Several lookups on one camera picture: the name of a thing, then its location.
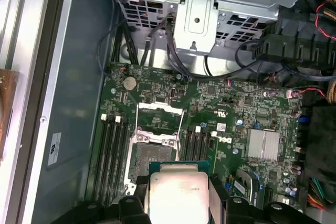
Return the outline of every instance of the cable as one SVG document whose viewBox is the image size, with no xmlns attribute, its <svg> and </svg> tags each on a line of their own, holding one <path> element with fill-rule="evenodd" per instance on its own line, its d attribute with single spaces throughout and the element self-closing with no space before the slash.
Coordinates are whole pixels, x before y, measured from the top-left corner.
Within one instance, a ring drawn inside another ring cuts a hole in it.
<svg viewBox="0 0 336 224">
<path fill-rule="evenodd" d="M 150 50 L 151 47 L 151 39 L 152 36 L 154 35 L 155 32 L 157 32 L 158 30 L 162 29 L 166 24 L 166 19 L 164 19 L 161 23 L 159 23 L 156 27 L 154 27 L 150 33 L 148 34 L 148 38 L 146 39 L 146 43 L 145 43 L 145 49 L 140 61 L 140 65 L 143 66 L 146 63 L 147 60 L 147 56 L 148 56 L 148 52 Z"/>
<path fill-rule="evenodd" d="M 239 59 L 239 56 L 238 56 L 238 52 L 239 52 L 239 50 L 241 50 L 241 48 L 243 47 L 243 46 L 246 46 L 246 45 L 248 45 L 248 44 L 252 44 L 252 43 L 259 43 L 260 42 L 260 40 L 259 39 L 253 39 L 253 40 L 249 40 L 249 41 L 246 41 L 246 42 L 244 42 L 243 44 L 241 44 L 238 48 L 237 48 L 237 50 L 236 50 L 236 52 L 235 52 L 235 61 L 236 61 L 236 63 L 237 63 L 237 65 L 238 66 L 240 66 L 241 68 L 243 68 L 243 67 L 245 67 L 245 65 L 240 61 L 240 59 Z M 250 71 L 251 73 L 256 73 L 256 72 L 254 72 L 252 69 L 247 69 L 248 71 Z"/>
<path fill-rule="evenodd" d="M 298 77 L 301 77 L 302 79 L 307 80 L 307 81 L 324 82 L 324 81 L 336 80 L 336 76 L 312 76 L 310 74 L 302 73 L 299 70 L 293 69 L 284 62 L 282 62 L 281 65 L 282 65 L 283 68 L 285 68 L 291 74 L 293 74 L 295 76 L 298 76 Z"/>
<path fill-rule="evenodd" d="M 319 11 L 322 7 L 324 7 L 324 5 L 326 3 L 328 3 L 329 0 L 324 1 L 322 4 L 320 4 L 317 8 L 316 8 L 316 15 L 315 15 L 315 27 L 317 28 L 317 30 L 322 33 L 325 37 L 330 38 L 332 40 L 336 40 L 335 36 L 329 35 L 326 33 L 326 31 L 324 31 L 320 26 L 319 26 Z"/>
<path fill-rule="evenodd" d="M 191 77 L 192 79 L 196 80 L 196 81 L 212 81 L 212 80 L 217 80 L 217 79 L 227 79 L 229 77 L 232 76 L 236 76 L 242 72 L 244 72 L 245 70 L 251 68 L 252 66 L 256 65 L 257 63 L 259 63 L 259 61 L 254 61 L 250 64 L 248 64 L 247 66 L 245 66 L 244 68 L 238 69 L 236 71 L 233 71 L 231 73 L 227 73 L 227 74 L 223 74 L 220 76 L 198 76 L 195 74 L 192 74 L 181 62 L 181 60 L 179 59 L 176 50 L 175 50 L 175 43 L 174 43 L 174 37 L 173 37 L 173 32 L 172 32 L 172 23 L 170 20 L 167 20 L 167 24 L 166 24 L 166 34 L 167 34 L 167 42 L 168 42 L 168 48 L 170 50 L 170 53 L 172 55 L 172 60 L 178 65 L 178 67 L 184 72 L 186 73 L 189 77 Z"/>
<path fill-rule="evenodd" d="M 136 48 L 131 36 L 130 28 L 126 22 L 122 25 L 122 27 L 131 64 L 139 65 L 138 54 L 136 53 Z"/>
<path fill-rule="evenodd" d="M 209 57 L 209 55 L 205 55 L 205 56 L 204 56 L 204 66 L 205 66 L 205 70 L 206 70 L 206 72 L 207 72 L 207 74 L 208 74 L 209 76 L 213 76 L 212 73 L 210 72 L 210 69 L 209 69 L 208 57 Z"/>
<path fill-rule="evenodd" d="M 105 72 L 104 70 L 104 66 L 103 64 L 101 63 L 101 57 L 100 57 L 100 51 L 101 51 L 101 45 L 103 43 L 103 41 L 111 34 L 113 33 L 119 26 L 121 26 L 126 20 L 125 19 L 122 19 L 121 21 L 119 21 L 119 23 L 117 23 L 113 28 L 111 28 L 106 34 L 104 34 L 104 36 L 98 41 L 98 45 L 97 45 L 97 54 L 96 54 L 96 58 L 97 58 L 97 62 L 98 62 L 98 66 L 99 66 L 99 69 L 101 70 L 101 72 L 103 73 L 104 76 L 106 77 L 110 77 L 110 76 L 113 76 L 117 73 L 114 72 L 114 73 L 107 73 Z"/>
</svg>

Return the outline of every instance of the metal bracket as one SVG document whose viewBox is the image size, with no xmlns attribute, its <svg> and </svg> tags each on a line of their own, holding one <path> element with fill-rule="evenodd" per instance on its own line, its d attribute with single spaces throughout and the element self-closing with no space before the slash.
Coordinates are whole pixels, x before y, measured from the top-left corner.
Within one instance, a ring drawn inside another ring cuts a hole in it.
<svg viewBox="0 0 336 224">
<path fill-rule="evenodd" d="M 215 0 L 185 0 L 178 5 L 174 38 L 177 49 L 209 53 L 215 44 Z"/>
</svg>

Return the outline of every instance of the label sticker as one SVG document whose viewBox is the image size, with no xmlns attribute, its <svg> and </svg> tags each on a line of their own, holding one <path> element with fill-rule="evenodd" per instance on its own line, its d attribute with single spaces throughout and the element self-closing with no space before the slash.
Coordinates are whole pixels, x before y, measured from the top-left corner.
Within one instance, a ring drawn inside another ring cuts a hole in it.
<svg viewBox="0 0 336 224">
<path fill-rule="evenodd" d="M 243 195 L 245 195 L 245 191 L 246 191 L 246 189 L 240 184 L 240 183 L 238 183 L 237 181 L 235 181 L 235 187 L 243 194 Z"/>
<path fill-rule="evenodd" d="M 55 133 L 52 135 L 48 165 L 52 165 L 57 162 L 59 143 L 61 142 L 62 133 Z"/>
<path fill-rule="evenodd" d="M 226 131 L 226 123 L 217 123 L 217 131 Z"/>
</svg>

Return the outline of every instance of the wire bundle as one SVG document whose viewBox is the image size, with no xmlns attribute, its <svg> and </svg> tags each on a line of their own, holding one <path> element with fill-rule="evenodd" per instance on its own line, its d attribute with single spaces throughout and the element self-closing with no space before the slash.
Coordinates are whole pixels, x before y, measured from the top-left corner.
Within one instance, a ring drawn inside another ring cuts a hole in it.
<svg viewBox="0 0 336 224">
<path fill-rule="evenodd" d="M 329 35 L 326 31 L 324 31 L 320 26 L 319 26 L 319 12 L 321 11 L 321 9 L 325 6 L 326 3 L 328 3 L 329 0 L 324 1 L 322 4 L 320 4 L 317 8 L 316 8 L 316 16 L 315 16 L 315 27 L 317 28 L 317 30 L 322 33 L 325 37 L 330 38 L 332 40 L 336 40 L 336 37 L 333 35 Z"/>
<path fill-rule="evenodd" d="M 312 178 L 309 185 L 308 203 L 315 208 L 325 211 L 325 195 L 320 182 L 317 179 Z"/>
</svg>

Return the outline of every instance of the heatsink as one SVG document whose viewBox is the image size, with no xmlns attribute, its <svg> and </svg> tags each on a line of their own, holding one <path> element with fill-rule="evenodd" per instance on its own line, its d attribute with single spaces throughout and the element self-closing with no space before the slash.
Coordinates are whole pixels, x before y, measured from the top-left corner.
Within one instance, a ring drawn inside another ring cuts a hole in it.
<svg viewBox="0 0 336 224">
<path fill-rule="evenodd" d="M 247 134 L 247 157 L 277 161 L 280 133 L 249 129 Z"/>
</svg>

